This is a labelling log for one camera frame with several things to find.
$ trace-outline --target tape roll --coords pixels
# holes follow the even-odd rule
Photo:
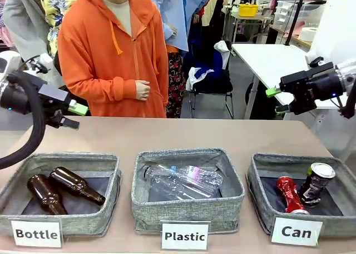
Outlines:
[[[304,27],[300,31],[300,35],[298,37],[299,40],[312,42],[317,33],[317,28],[314,27]]]

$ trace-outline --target gray fabric bin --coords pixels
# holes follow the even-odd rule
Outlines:
[[[81,152],[39,153],[28,157],[0,193],[0,234],[12,235],[11,219],[31,221],[60,219],[64,236],[104,236],[120,192],[121,171],[118,162],[118,157],[114,155]],[[61,191],[68,215],[55,216],[44,213],[35,203],[26,183],[30,177],[38,173],[48,176],[58,166],[73,171],[87,181],[90,180],[89,184],[98,182],[97,186],[100,188],[96,191],[106,197],[104,205],[98,207],[90,201]],[[77,212],[78,208],[79,211],[82,209],[90,213],[81,214]]]
[[[217,167],[224,180],[221,198],[149,202],[150,183],[143,179],[147,162],[165,166]],[[132,183],[132,212],[135,230],[159,233],[161,221],[211,221],[210,233],[236,232],[244,198],[244,187],[225,151],[218,148],[150,151],[137,157]]]
[[[274,201],[271,199],[266,185],[263,185],[264,179],[289,176],[295,182],[303,183],[308,168],[314,162],[327,163],[336,171],[335,178],[322,192],[322,201],[317,207],[331,207],[332,205],[327,203],[327,196],[330,196],[332,203],[340,210],[340,216],[319,215],[315,213],[317,210],[315,208],[305,208],[309,210],[310,215],[294,215],[274,209],[272,207]],[[356,177],[340,160],[332,157],[297,157],[257,153],[251,159],[246,176],[259,221],[267,234],[272,233],[275,218],[282,217],[323,222],[320,236],[356,236]]]

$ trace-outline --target hoodie drawstring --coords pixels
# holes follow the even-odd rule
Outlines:
[[[116,51],[117,51],[117,55],[120,55],[122,53],[122,50],[120,49],[120,47],[118,47],[118,44],[117,44],[117,41],[116,41],[116,37],[115,37],[115,32],[113,31],[113,25],[112,25],[112,22],[109,20],[110,22],[110,28],[111,28],[111,36],[112,36],[112,41],[113,41],[113,44],[116,48]]]
[[[153,49],[154,49],[154,53],[153,53],[154,69],[155,69],[156,75],[158,75],[159,73],[158,73],[158,69],[157,69],[157,65],[156,65],[156,36],[155,36],[155,29],[154,29],[153,22],[150,22],[150,27],[151,27],[151,31],[152,31],[152,44],[153,44]]]

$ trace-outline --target yellow container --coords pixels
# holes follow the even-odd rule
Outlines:
[[[240,4],[239,16],[240,17],[255,17],[258,10],[258,5]]]

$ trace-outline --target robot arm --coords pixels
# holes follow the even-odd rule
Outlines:
[[[289,105],[276,109],[277,112],[292,112],[296,115],[317,108],[315,100],[325,101],[348,95],[345,107],[340,105],[340,112],[345,118],[355,113],[356,104],[356,60],[345,61],[336,66],[332,62],[322,64],[308,71],[293,73],[281,78],[279,88],[266,91],[268,97],[281,92],[293,94],[294,100]]]
[[[48,69],[36,59],[29,60],[32,71],[46,73]],[[62,115],[61,110],[69,110],[84,116],[88,110],[86,106],[72,100],[68,92],[56,89],[46,81],[18,70],[9,72],[13,66],[0,58],[1,72],[6,76],[0,81],[0,107],[20,114],[32,113],[33,128],[27,143],[18,151],[0,158],[0,170],[22,161],[32,154],[41,143],[46,125],[54,128],[61,126],[78,129],[79,123]]]

